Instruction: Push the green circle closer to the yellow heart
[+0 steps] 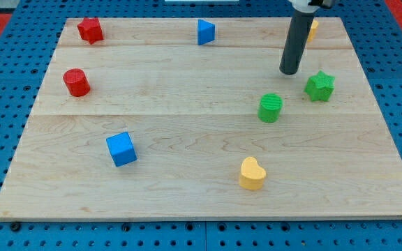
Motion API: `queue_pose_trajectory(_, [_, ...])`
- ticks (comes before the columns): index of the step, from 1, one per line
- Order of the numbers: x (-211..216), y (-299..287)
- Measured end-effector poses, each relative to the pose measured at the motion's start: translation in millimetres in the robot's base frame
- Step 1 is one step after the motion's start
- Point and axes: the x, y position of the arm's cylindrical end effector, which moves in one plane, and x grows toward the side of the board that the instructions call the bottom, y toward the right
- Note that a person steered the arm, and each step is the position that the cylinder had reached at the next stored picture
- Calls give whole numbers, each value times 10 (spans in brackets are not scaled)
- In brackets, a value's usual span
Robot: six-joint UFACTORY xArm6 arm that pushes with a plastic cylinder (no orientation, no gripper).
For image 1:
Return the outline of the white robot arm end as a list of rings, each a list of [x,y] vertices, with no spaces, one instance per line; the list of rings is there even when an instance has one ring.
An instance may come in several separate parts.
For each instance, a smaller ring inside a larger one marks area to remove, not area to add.
[[[301,13],[315,13],[319,8],[330,9],[338,0],[288,0]]]

